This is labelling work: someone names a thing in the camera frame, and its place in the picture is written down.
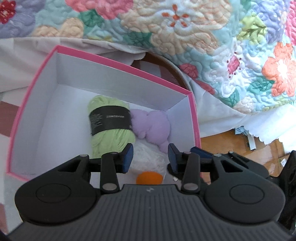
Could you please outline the white tissue packet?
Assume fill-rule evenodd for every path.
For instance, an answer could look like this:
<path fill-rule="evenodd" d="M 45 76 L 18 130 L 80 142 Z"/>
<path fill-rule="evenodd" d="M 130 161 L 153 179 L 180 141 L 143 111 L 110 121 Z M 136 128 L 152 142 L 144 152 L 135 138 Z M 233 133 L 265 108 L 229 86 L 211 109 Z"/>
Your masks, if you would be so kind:
<path fill-rule="evenodd" d="M 133 159 L 129 171 L 137 176 L 146 171 L 158 172 L 165 178 L 168 157 L 158 146 L 148 143 L 145 139 L 138 139 L 133 145 Z"/>

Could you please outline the green yarn skein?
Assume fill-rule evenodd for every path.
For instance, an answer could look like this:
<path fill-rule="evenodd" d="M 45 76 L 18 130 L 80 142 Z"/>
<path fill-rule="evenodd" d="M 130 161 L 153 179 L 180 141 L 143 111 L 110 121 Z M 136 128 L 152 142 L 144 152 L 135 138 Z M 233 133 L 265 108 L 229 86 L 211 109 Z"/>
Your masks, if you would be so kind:
<path fill-rule="evenodd" d="M 128 143 L 135 142 L 128 103 L 97 95 L 91 99 L 87 108 L 93 158 L 100 158 L 110 152 L 120 153 Z"/>

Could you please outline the orange makeup sponge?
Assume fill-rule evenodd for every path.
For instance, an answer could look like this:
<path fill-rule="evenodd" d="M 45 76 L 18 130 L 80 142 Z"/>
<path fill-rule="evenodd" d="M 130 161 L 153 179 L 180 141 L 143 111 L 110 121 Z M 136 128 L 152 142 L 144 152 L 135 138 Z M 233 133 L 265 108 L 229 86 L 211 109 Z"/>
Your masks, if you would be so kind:
<path fill-rule="evenodd" d="M 137 176 L 137 185 L 160 185 L 163 182 L 163 176 L 158 172 L 146 171 Z"/>

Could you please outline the purple plush toy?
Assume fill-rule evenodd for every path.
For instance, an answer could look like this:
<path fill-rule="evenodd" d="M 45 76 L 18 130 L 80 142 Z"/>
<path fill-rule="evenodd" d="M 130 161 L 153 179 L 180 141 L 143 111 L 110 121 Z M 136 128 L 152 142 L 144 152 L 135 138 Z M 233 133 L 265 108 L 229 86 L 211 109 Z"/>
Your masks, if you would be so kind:
<path fill-rule="evenodd" d="M 168 152 L 171 125 L 164 111 L 131 109 L 130 116 L 132 130 L 138 138 L 145 138 L 150 144 L 158 146 L 163 153 Z"/>

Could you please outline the paper scraps under bed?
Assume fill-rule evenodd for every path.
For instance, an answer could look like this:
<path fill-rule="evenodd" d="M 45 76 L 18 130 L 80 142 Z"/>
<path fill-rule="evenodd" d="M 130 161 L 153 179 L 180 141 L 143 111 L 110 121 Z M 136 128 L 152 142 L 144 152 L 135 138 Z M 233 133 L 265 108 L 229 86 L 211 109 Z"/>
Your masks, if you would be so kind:
<path fill-rule="evenodd" d="M 286 154 L 282 142 L 278 139 L 265 144 L 258 137 L 251 135 L 243 126 L 234 129 L 236 135 L 246 138 L 246 151 L 242 156 L 267 168 L 269 174 L 278 176 L 283 170 L 289 154 Z"/>

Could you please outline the pink cardboard box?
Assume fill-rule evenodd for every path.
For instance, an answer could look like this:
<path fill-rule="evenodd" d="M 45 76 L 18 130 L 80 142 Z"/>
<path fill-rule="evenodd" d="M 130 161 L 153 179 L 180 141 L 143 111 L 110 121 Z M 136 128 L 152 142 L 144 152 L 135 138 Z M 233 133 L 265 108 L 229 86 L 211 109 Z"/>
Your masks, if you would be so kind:
<path fill-rule="evenodd" d="M 32 80 L 11 130 L 6 172 L 27 181 L 80 154 L 109 130 L 132 128 L 133 109 L 159 110 L 168 141 L 184 152 L 200 145 L 191 91 L 137 68 L 56 46 Z"/>

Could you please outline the floral quilted bedspread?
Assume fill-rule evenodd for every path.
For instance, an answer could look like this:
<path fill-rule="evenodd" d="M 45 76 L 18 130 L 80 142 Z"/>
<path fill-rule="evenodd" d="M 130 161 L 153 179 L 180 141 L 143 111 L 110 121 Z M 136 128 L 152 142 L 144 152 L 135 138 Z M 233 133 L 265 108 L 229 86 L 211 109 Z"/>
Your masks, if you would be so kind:
<path fill-rule="evenodd" d="M 295 1 L 1 1 L 1 38 L 159 54 L 244 114 L 295 103 Z"/>

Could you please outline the striped checked rug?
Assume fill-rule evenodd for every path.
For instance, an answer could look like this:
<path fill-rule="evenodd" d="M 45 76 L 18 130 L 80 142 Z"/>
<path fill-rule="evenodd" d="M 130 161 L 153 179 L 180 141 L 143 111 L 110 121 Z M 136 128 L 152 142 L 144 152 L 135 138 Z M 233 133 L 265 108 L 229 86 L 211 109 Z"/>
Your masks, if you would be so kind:
<path fill-rule="evenodd" d="M 184 73 L 166 58 L 146 53 L 142 59 L 134 58 L 127 63 L 184 89 L 191 89 Z M 11 197 L 12 189 L 7 187 L 5 180 L 11 129 L 26 92 L 27 87 L 1 92 L 1 231 L 5 234 L 20 222 L 19 217 L 14 217 L 16 208 Z"/>

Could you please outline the white bed skirt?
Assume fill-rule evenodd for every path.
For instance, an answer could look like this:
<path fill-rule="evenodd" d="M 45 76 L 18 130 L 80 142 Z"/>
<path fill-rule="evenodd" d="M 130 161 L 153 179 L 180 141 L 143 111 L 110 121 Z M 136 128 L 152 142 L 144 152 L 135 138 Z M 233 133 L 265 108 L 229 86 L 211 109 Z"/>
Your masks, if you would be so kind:
<path fill-rule="evenodd" d="M 38 68 L 56 45 L 98 54 L 127 65 L 140 60 L 146 51 L 106 41 L 75 38 L 25 37 L 1 39 L 1 100 L 20 106 Z M 252 135 L 269 144 L 276 138 L 289 152 L 295 150 L 295 105 L 287 104 L 267 112 L 246 115 L 207 93 L 185 78 L 194 92 L 202 137 L 244 126 Z"/>

